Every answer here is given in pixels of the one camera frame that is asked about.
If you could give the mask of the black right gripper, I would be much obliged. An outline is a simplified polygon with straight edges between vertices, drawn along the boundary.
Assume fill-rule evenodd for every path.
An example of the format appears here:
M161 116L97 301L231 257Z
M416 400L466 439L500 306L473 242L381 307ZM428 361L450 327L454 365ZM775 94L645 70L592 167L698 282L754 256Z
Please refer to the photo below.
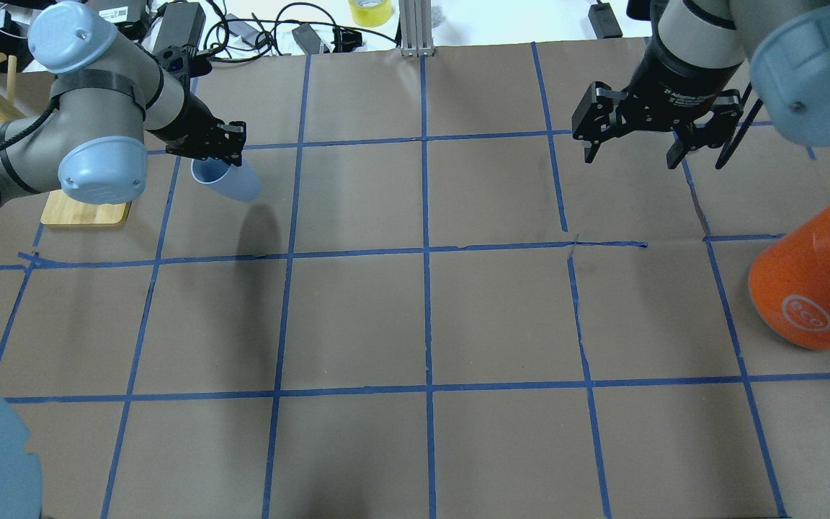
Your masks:
M675 141L666 152L666 167L676 169L689 152L722 148L734 137L744 102L739 91L722 92L732 76L732 66L702 68L663 47L648 47L622 91L602 81L590 83L574 109L572 136L583 142L584 161L592 164L610 139L672 130ZM694 122L709 110L709 121Z

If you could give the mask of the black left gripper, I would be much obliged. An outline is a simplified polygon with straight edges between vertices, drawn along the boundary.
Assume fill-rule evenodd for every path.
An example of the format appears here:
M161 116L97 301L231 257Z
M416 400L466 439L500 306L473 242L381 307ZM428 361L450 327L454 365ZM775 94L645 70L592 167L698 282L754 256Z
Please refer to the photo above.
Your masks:
M184 96L171 122L146 131L164 142L168 154L195 160L221 160L231 167L243 165L246 122L222 123L192 93Z

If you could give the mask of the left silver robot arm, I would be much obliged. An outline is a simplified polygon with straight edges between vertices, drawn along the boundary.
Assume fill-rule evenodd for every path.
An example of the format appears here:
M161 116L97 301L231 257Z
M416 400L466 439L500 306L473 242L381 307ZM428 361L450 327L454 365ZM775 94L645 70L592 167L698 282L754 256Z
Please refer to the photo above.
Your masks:
M214 116L183 71L83 4L46 7L27 45L55 81L41 115L0 125L0 209L55 190L92 205L134 200L147 186L145 133L222 174L243 162L244 122ZM29 436L0 397L0 518L43 517L42 464L27 451Z

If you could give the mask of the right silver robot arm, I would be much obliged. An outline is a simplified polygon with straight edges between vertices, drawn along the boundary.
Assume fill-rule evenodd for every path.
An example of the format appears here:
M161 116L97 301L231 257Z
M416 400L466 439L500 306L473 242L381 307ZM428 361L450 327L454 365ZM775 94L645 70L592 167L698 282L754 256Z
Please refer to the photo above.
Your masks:
M572 116L585 162L637 131L673 133L666 165L719 150L723 168L761 110L783 138L830 147L830 1L630 1L653 33L629 85L592 82Z

